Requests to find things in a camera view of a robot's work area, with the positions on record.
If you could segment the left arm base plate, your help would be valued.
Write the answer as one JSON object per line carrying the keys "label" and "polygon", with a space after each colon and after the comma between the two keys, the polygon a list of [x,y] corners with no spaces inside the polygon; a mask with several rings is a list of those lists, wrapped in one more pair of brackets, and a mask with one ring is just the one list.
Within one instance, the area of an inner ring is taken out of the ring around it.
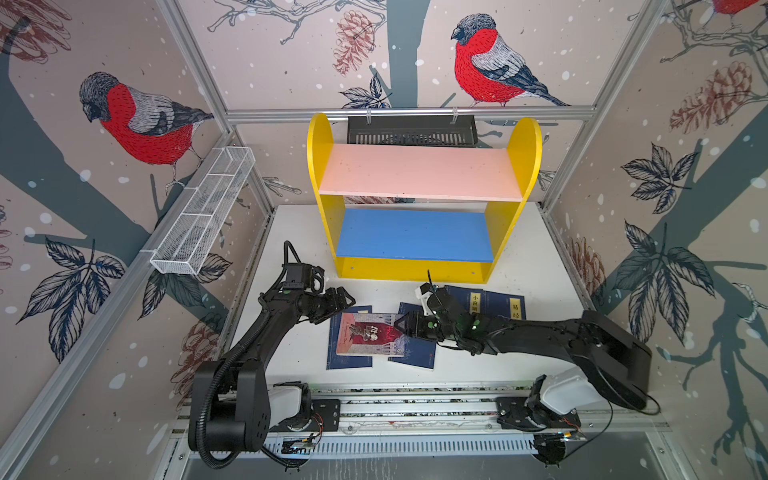
{"label": "left arm base plate", "polygon": [[271,427],[270,433],[319,433],[337,432],[340,423],[341,401],[338,399],[320,399],[312,401],[311,412],[307,415],[298,414],[297,418],[289,418]]}

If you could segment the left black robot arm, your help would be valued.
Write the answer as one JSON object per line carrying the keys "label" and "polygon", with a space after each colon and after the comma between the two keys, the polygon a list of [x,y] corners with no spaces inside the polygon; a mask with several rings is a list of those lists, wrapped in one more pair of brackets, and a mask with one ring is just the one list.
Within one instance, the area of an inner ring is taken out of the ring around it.
{"label": "left black robot arm", "polygon": [[271,428],[266,369],[277,347],[301,318],[319,324],[355,303],[342,287],[323,293],[281,288],[262,293],[261,312],[245,335],[221,359],[195,372],[189,448],[216,470],[243,452],[261,450]]}

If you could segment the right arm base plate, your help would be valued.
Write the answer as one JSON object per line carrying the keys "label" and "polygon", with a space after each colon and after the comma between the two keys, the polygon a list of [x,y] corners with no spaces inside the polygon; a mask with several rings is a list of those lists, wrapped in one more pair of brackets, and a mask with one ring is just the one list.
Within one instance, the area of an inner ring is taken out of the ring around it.
{"label": "right arm base plate", "polygon": [[540,402],[526,397],[498,397],[495,399],[495,405],[497,423],[503,429],[537,433],[548,429],[560,431],[581,428],[581,421],[575,411],[560,415]]}

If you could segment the red illustrated book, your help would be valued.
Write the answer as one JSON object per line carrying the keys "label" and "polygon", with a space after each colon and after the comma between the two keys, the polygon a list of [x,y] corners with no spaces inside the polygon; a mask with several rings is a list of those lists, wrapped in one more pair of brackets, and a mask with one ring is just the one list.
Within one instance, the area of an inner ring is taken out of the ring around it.
{"label": "red illustrated book", "polygon": [[395,327],[399,314],[343,313],[335,353],[339,356],[401,358],[407,337]]}

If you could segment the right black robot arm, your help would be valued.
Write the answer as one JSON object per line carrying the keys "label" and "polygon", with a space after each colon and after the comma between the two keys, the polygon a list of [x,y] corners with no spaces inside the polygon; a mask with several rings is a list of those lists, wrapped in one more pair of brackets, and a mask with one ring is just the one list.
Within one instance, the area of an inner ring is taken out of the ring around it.
{"label": "right black robot arm", "polygon": [[400,316],[394,326],[411,338],[452,341],[472,355],[524,353],[566,361],[575,365],[578,379],[614,405],[642,411],[649,401],[650,349],[596,311],[560,321],[513,320],[471,313],[440,288],[420,312]]}

